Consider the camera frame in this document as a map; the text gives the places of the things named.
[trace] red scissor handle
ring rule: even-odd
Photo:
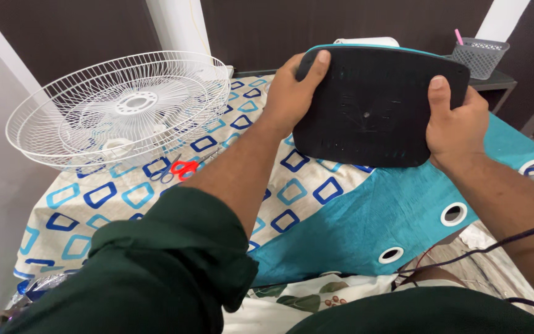
[[[199,163],[197,161],[190,161],[190,162],[177,161],[172,164],[172,167],[170,167],[170,171],[174,175],[178,175],[181,181],[184,181],[190,178],[190,176],[184,177],[183,175],[186,173],[190,173],[190,172],[195,173],[197,171],[197,167],[199,167]]]

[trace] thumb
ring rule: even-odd
[[[331,53],[327,50],[319,51],[319,53],[316,55],[315,61],[310,67],[310,71],[308,71],[308,74],[306,74],[306,78],[301,81],[301,84],[314,91],[316,86],[318,86],[323,80],[324,75],[327,74],[330,62]]]
[[[430,102],[431,117],[445,117],[450,112],[450,85],[449,81],[441,75],[436,75],[428,87],[428,100]]]

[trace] red wire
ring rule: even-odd
[[[426,254],[428,254],[428,252],[431,251],[432,248],[434,248],[434,247],[436,247],[436,245],[434,245],[434,246],[430,247],[430,249],[426,250],[426,252],[424,253],[424,255],[422,255],[422,256],[419,258],[419,261],[418,261],[417,264],[415,265],[416,268],[419,267],[419,263],[421,262],[421,259],[423,259],[424,256],[426,256]]]

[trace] scissors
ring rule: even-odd
[[[212,155],[216,154],[218,151],[219,151],[219,148],[211,152],[210,154],[202,157],[201,159],[199,159],[199,161],[190,161],[190,162],[175,161],[175,163],[172,163],[172,167],[170,168],[170,171],[178,175],[181,181],[184,181],[190,178],[191,176],[193,176],[193,174],[197,171],[197,167],[199,167],[199,164],[209,159]],[[184,175],[186,173],[191,173],[191,175],[189,175],[188,177],[185,177]]]
[[[174,174],[172,174],[170,172],[170,167],[172,165],[174,165],[174,163],[179,160],[180,156],[181,156],[181,154],[177,155],[176,159],[172,160],[172,162],[168,166],[166,166],[164,169],[162,169],[161,171],[154,172],[152,174],[152,176],[150,176],[150,181],[158,181],[159,180],[162,184],[167,184],[170,181],[172,181],[172,179],[174,179]],[[170,175],[170,179],[165,180],[164,177],[167,176],[167,175]]]

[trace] fingernail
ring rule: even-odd
[[[329,51],[321,50],[319,51],[319,54],[316,56],[316,58],[323,64],[326,64],[327,62],[329,62],[329,59],[331,59],[331,54],[329,53]]]
[[[430,88],[432,89],[440,89],[442,86],[444,86],[444,77],[441,75],[436,75],[432,78],[432,81],[430,81]]]

